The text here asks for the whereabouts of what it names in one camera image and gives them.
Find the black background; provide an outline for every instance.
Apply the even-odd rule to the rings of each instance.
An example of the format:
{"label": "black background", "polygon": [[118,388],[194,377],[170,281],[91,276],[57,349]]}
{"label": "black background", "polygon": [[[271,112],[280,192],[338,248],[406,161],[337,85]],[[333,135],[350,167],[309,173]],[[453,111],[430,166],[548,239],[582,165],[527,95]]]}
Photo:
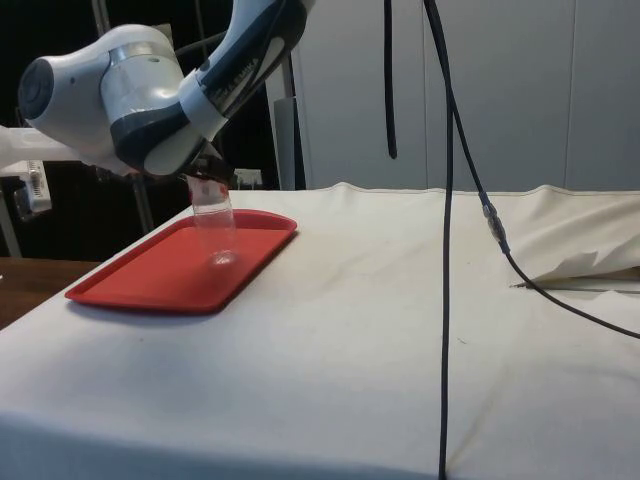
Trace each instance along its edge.
{"label": "black background", "polygon": [[[125,23],[170,23],[174,46],[199,40],[194,1],[107,1],[111,27]],[[205,35],[227,29],[232,0],[201,0]],[[75,51],[97,39],[90,0],[0,0],[0,125],[17,126],[16,96],[20,75],[35,58]],[[203,61],[200,50],[180,58],[185,73]],[[266,188],[277,188],[271,126],[264,89],[222,132],[225,159],[235,167],[260,168]],[[9,200],[22,254],[33,258],[105,260],[141,235],[131,185],[124,179],[99,180],[91,167],[76,162],[45,163],[53,210],[23,223]],[[7,196],[20,187],[3,179]],[[180,180],[149,184],[155,225],[188,206]],[[0,236],[0,256],[8,254]]]}

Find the black cable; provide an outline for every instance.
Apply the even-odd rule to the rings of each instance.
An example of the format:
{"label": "black cable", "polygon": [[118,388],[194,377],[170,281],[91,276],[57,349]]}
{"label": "black cable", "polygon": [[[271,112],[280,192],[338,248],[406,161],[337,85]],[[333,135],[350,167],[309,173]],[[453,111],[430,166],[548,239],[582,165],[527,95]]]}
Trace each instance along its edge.
{"label": "black cable", "polygon": [[471,152],[469,149],[469,145],[467,142],[467,138],[464,132],[464,128],[462,126],[462,119],[460,118],[460,112],[458,110],[458,105],[455,100],[455,95],[453,92],[453,86],[451,82],[451,71],[449,65],[449,56],[447,53],[446,41],[444,37],[444,29],[442,27],[442,21],[440,19],[440,14],[438,11],[438,7],[435,3],[435,0],[424,0],[424,7],[427,12],[427,17],[429,18],[429,25],[431,27],[431,33],[433,35],[434,43],[436,46],[436,51],[438,54],[438,60],[440,62],[440,67],[442,69],[442,74],[445,82],[446,89],[446,109],[447,109],[447,185],[446,185],[446,196],[445,196],[445,217],[444,217],[444,246],[443,246],[443,319],[442,319],[442,371],[441,371],[441,412],[440,412],[440,457],[438,463],[438,478],[440,480],[446,480],[446,452],[447,452],[447,429],[448,429],[448,393],[449,393],[449,326],[450,326],[450,227],[451,227],[451,197],[453,191],[453,125],[452,125],[452,117],[455,117],[456,125],[458,128],[458,133],[460,135],[460,140],[462,143],[462,148],[464,151],[465,158],[467,160],[467,165],[469,166],[469,171],[473,176],[474,183],[478,189],[478,195],[480,197],[480,201],[482,203],[482,208],[485,217],[489,223],[489,228],[496,241],[498,242],[502,253],[507,258],[507,261],[513,268],[513,270],[518,274],[518,276],[526,283],[526,285],[536,291],[538,294],[554,303],[555,305],[574,313],[582,318],[585,318],[591,322],[594,322],[598,325],[601,325],[609,330],[612,330],[617,333],[621,333],[623,335],[640,339],[640,334],[624,329],[617,325],[613,325],[609,322],[606,322],[594,315],[590,315],[582,310],[572,307],[561,300],[558,300],[554,296],[550,295],[543,288],[541,288],[538,284],[536,284],[533,280],[531,280],[519,267],[516,261],[513,259],[511,255],[511,250],[509,248],[509,243],[507,241],[507,236],[505,229],[502,225],[502,222],[498,216],[498,212],[495,206],[491,203],[484,187],[482,186],[482,182],[480,181],[480,177],[478,176],[475,164],[473,162],[473,158],[471,157]]}
{"label": "black cable", "polygon": [[398,158],[396,118],[393,99],[393,10],[391,0],[384,0],[384,106],[389,156]]}
{"label": "black cable", "polygon": [[441,350],[441,371],[440,371],[440,452],[438,458],[438,478],[447,478],[447,439],[449,433],[449,336],[450,336],[450,316],[451,316],[451,289],[450,289],[450,264],[451,264],[451,210],[453,204],[453,95],[451,91],[451,72],[447,57],[447,47],[444,42],[440,42],[436,35],[436,26],[439,18],[434,11],[435,3],[432,0],[424,0],[425,10],[429,18],[429,24],[436,43],[438,58],[444,76],[447,114],[447,184],[445,191],[444,207],[444,234],[442,247],[442,350]]}
{"label": "black cable", "polygon": [[604,320],[601,320],[598,317],[590,315],[590,314],[588,314],[586,312],[583,312],[582,310],[580,310],[578,308],[572,307],[571,305],[569,305],[567,303],[564,303],[561,300],[558,300],[556,297],[550,295],[546,290],[544,290],[537,283],[535,283],[533,280],[531,280],[527,276],[527,274],[524,273],[522,271],[522,269],[518,266],[516,261],[511,256],[510,252],[505,252],[505,256],[507,257],[507,261],[509,262],[509,264],[511,265],[513,270],[518,274],[518,276],[522,280],[524,280],[524,282],[527,284],[527,286],[529,288],[535,290],[536,292],[538,292],[540,295],[542,295],[544,298],[546,298],[550,302],[555,303],[559,307],[564,308],[565,310],[568,310],[571,313],[575,313],[576,315],[579,315],[582,318],[586,318],[587,320],[590,320],[590,321],[592,321],[594,323],[597,323],[598,325],[601,325],[601,326],[603,326],[605,328],[613,330],[614,332],[618,332],[618,333],[621,333],[623,335],[627,335],[628,337],[633,337],[633,338],[640,339],[640,334],[639,333],[632,332],[631,330],[627,330],[627,329],[622,328],[622,327],[618,327],[617,325],[613,325],[613,324],[611,324],[609,322],[605,322]]}
{"label": "black cable", "polygon": [[460,114],[458,112],[458,108],[456,105],[456,101],[455,101],[455,95],[453,93],[453,88],[451,86],[451,76],[450,76],[450,71],[449,71],[449,60],[448,60],[448,55],[447,55],[447,51],[446,51],[446,44],[445,44],[445,40],[444,40],[444,31],[442,28],[442,23],[440,21],[440,16],[438,14],[438,7],[435,4],[435,0],[424,0],[425,3],[425,7],[427,8],[427,14],[429,14],[429,12],[431,12],[432,17],[430,17],[430,23],[431,20],[433,19],[433,22],[431,23],[431,28],[432,28],[432,32],[434,35],[434,41],[436,42],[436,49],[438,50],[438,57],[440,59],[440,64],[441,67],[443,68],[443,75],[445,76],[445,84],[448,85],[447,87],[447,96],[451,97],[451,105],[453,106],[454,109],[454,116],[456,118],[456,124],[458,126],[458,132],[460,134],[460,139],[462,141],[462,146],[463,146],[463,150],[465,151],[465,157],[467,159],[467,163],[469,165],[469,169],[471,170],[471,174],[474,177],[474,181],[476,183],[476,186],[478,187],[478,194],[480,196],[480,201],[482,202],[482,206],[483,206],[483,210],[484,210],[484,214],[487,217],[487,220],[489,221],[489,226],[491,228],[491,231],[494,235],[494,237],[496,238],[496,240],[498,241],[498,244],[500,245],[500,248],[502,250],[502,253],[505,255],[505,257],[507,258],[507,261],[509,262],[509,264],[511,265],[511,267],[513,268],[513,270],[516,272],[516,274],[525,282],[525,284],[531,288],[532,290],[536,291],[537,293],[539,293],[540,295],[542,295],[544,298],[546,298],[547,300],[549,300],[550,302],[554,303],[555,305],[575,314],[578,315],[582,318],[585,318],[591,322],[594,322],[600,326],[603,326],[609,330],[612,330],[614,332],[617,333],[621,333],[623,335],[626,335],[628,337],[632,337],[632,338],[637,338],[640,339],[640,333],[637,332],[633,332],[631,330],[627,330],[624,329],[622,327],[619,327],[617,325],[614,325],[612,323],[609,323],[605,320],[602,320],[594,315],[588,314],[576,307],[572,307],[571,305],[558,300],[556,297],[550,295],[546,290],[544,290],[542,287],[540,287],[538,284],[536,284],[533,280],[531,280],[523,271],[522,269],[518,266],[517,262],[514,260],[513,256],[511,255],[511,249],[509,248],[509,243],[507,241],[507,236],[506,236],[506,232],[504,230],[504,227],[502,226],[502,222],[500,221],[500,218],[498,217],[498,212],[496,210],[496,208],[493,206],[493,204],[491,203],[491,201],[489,200],[489,197],[486,193],[486,191],[484,190],[484,188],[482,187],[482,183],[480,182],[480,179],[478,177],[478,174],[476,172],[475,169],[475,165],[473,162],[473,159],[471,157],[471,153],[469,151],[469,146],[467,144],[467,140],[466,140],[466,136],[464,133],[464,128],[462,126],[462,121],[460,119]]}

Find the cable connector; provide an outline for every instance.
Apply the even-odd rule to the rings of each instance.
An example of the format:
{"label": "cable connector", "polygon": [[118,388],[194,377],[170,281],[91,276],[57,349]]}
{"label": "cable connector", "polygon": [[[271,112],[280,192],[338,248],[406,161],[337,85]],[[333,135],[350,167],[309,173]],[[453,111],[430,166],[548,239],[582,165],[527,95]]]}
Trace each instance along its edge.
{"label": "cable connector", "polygon": [[507,242],[507,232],[502,225],[502,220],[500,220],[498,216],[498,210],[493,206],[493,203],[491,203],[486,193],[480,193],[480,200],[482,201],[482,213],[484,213],[484,218],[487,219],[493,238],[495,238],[498,245],[500,245],[502,253],[509,253],[511,249]]}

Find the white wall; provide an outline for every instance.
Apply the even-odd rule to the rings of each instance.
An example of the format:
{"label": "white wall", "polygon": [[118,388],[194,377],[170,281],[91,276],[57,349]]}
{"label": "white wall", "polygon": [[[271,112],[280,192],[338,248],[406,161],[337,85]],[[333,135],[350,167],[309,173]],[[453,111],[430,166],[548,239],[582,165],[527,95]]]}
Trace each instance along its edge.
{"label": "white wall", "polygon": [[[488,189],[640,189],[640,2],[438,5]],[[396,160],[386,146],[382,2],[317,0],[293,55],[310,188],[444,185],[444,86],[422,0],[393,9]],[[456,187],[472,189],[456,152]]]}

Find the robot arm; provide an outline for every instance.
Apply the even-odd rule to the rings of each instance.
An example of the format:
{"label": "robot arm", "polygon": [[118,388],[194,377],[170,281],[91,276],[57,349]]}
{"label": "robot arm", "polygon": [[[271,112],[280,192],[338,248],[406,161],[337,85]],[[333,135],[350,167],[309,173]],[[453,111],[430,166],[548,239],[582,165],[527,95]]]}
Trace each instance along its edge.
{"label": "robot arm", "polygon": [[75,53],[31,63],[20,110],[86,163],[177,175],[298,43],[314,2],[235,0],[224,41],[186,78],[160,32],[115,28]]}

